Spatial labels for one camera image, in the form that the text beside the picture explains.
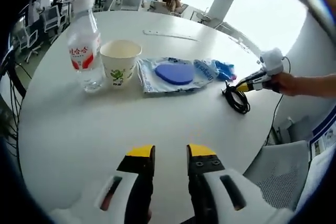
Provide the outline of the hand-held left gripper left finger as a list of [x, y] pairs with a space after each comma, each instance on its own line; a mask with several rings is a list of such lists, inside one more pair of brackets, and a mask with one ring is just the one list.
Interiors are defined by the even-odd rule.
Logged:
[[54, 209], [54, 223], [148, 223], [155, 146], [129, 151], [111, 175], [87, 185], [68, 208]]

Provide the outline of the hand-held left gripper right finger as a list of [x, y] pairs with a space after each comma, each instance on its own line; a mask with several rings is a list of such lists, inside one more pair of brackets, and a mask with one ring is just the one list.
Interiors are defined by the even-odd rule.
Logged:
[[288, 223], [291, 210], [268, 204], [258, 186], [225, 168], [204, 145], [187, 145], [188, 190], [194, 223]]

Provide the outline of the person's right hand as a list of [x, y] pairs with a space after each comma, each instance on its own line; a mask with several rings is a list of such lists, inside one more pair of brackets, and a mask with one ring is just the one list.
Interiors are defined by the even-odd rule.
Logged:
[[281, 72], [271, 77], [272, 83], [279, 87], [279, 92], [282, 94], [291, 95], [292, 93], [292, 81], [294, 77], [285, 72]]

